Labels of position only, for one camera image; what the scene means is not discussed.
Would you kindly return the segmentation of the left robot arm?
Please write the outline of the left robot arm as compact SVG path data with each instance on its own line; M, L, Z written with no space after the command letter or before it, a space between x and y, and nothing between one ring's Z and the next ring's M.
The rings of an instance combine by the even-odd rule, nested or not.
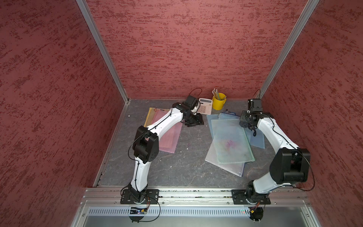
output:
M198 113L200 102L188 96L182 103L174 103L172 108L158 121L147 127L137 129L134 142L130 148L134 151L135 169L128 190L137 203L146 198L147 176L151 162L159 153L159 140L177 123L184 123L188 127L203 125L202 115Z

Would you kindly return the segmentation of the yellow mesh document bag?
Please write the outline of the yellow mesh document bag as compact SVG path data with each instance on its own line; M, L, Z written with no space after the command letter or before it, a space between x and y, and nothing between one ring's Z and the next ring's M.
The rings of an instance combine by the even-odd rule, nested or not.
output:
M149 111L148 111L148 114L147 114L147 117L146 117L146 120L144 123L144 127L147 127L153 123L153 119L154 119L156 112L157 112L157 108L155 108L155 107L149 108Z

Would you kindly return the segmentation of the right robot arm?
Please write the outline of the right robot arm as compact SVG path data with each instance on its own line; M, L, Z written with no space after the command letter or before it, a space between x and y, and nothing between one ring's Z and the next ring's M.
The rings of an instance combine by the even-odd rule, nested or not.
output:
M257 203L273 190L294 186L308 180L311 169L310 152L294 143L278 126L276 120L262 112L242 111L240 125L262 132L275 151L269 172L246 187L246 199Z

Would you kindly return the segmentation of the pink mesh document bag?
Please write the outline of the pink mesh document bag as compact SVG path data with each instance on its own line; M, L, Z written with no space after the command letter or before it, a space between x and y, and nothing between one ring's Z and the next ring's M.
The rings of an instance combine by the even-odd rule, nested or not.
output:
M154 116L153 123L168 113L169 109L158 109ZM176 146L182 129L182 123L175 124L159 140L159 150L168 153L175 153Z

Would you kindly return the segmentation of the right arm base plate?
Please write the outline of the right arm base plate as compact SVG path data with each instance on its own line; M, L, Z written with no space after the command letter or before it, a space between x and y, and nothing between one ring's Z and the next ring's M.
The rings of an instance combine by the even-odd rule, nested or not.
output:
M258 194L247 190L232 190L232 200L234 205L270 205L269 194Z

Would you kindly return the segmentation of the green mesh document bag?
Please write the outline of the green mesh document bag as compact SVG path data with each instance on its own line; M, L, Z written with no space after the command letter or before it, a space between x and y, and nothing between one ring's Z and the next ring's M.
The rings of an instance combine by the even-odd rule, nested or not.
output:
M255 161L247 135L238 119L212 120L213 145L219 164Z

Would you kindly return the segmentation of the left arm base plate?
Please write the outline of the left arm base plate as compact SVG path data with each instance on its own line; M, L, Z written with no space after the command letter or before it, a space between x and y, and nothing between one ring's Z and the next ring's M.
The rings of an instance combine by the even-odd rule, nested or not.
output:
M158 189L146 189L136 192L133 189L124 189L121 194L120 204L127 205L156 205L158 203L160 191Z

